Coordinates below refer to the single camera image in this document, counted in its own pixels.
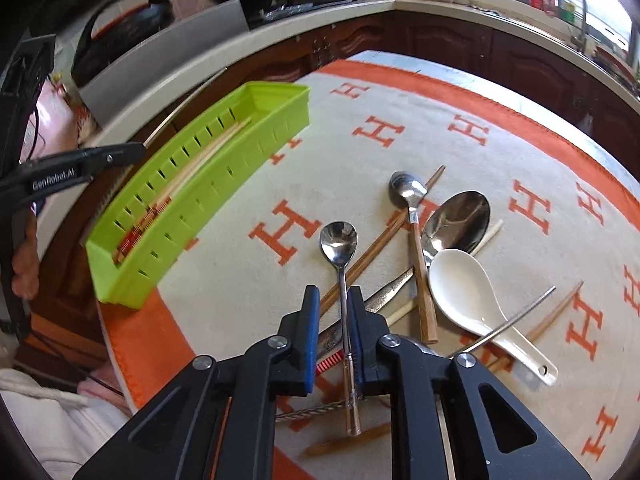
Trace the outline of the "person left hand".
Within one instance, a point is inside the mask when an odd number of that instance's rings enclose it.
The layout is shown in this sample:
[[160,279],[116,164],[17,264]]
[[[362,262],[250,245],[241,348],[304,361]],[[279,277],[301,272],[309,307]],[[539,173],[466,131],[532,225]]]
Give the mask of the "person left hand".
[[33,300],[39,289],[37,219],[31,211],[27,218],[25,238],[15,251],[12,266],[12,290],[17,297]]

